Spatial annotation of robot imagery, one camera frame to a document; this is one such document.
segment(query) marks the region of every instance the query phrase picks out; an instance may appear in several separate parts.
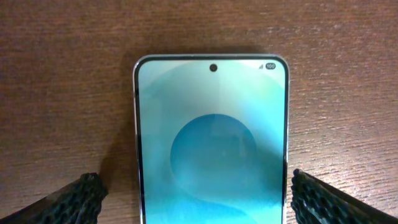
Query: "smartphone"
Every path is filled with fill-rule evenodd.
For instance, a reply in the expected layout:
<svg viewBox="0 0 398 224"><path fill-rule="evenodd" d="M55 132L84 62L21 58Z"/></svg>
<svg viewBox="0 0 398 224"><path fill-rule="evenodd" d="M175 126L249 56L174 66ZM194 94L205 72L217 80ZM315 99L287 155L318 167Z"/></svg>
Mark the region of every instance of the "smartphone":
<svg viewBox="0 0 398 224"><path fill-rule="evenodd" d="M276 55L141 58L141 223L284 223L288 87Z"/></svg>

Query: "blue circle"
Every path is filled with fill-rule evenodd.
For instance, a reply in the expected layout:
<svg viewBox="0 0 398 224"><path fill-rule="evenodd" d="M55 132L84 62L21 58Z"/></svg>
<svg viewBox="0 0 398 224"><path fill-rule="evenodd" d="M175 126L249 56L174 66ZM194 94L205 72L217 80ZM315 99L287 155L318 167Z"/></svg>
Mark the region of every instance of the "blue circle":
<svg viewBox="0 0 398 224"><path fill-rule="evenodd" d="M250 130L223 114L204 115L186 124L175 137L170 155L179 186L212 195L247 189L245 177L260 168L258 160Z"/></svg>

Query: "black mesh object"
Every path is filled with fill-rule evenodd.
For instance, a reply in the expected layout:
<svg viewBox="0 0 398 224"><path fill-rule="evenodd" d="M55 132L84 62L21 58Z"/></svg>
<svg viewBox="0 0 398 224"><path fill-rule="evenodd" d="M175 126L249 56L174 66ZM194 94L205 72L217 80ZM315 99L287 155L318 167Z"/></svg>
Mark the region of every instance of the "black mesh object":
<svg viewBox="0 0 398 224"><path fill-rule="evenodd" d="M1 219L0 224L97 223L102 200L107 194L98 174L83 174L62 189Z"/></svg>
<svg viewBox="0 0 398 224"><path fill-rule="evenodd" d="M292 208L299 224L396 224L398 219L296 169L292 179Z"/></svg>

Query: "wooden table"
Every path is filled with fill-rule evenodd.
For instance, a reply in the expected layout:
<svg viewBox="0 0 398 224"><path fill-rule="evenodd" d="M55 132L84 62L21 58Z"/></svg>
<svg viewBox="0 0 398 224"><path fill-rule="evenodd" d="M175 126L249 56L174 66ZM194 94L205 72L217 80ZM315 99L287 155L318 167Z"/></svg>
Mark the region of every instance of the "wooden table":
<svg viewBox="0 0 398 224"><path fill-rule="evenodd" d="M289 183L398 216L398 1L309 2L0 1L0 217L102 167L99 223L138 223L133 65L195 52L285 57Z"/></svg>

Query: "phone frame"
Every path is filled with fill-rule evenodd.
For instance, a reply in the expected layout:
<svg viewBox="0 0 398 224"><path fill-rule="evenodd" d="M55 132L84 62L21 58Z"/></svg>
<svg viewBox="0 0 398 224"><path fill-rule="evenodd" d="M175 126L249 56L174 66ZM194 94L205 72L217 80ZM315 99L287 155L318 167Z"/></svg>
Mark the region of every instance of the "phone frame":
<svg viewBox="0 0 398 224"><path fill-rule="evenodd" d="M134 66L132 73L132 89L134 104L135 138L137 166L139 177L139 205L140 224L146 224L145 198L144 198L144 173L142 168L142 146L141 146L141 121L139 114L139 86L138 74L141 66L152 60L276 60L285 68L285 126L284 126L284 165L282 178L282 223L286 223L286 184L287 184L287 163L289 143L289 66L279 55L274 54L164 54L146 55L140 58Z"/></svg>

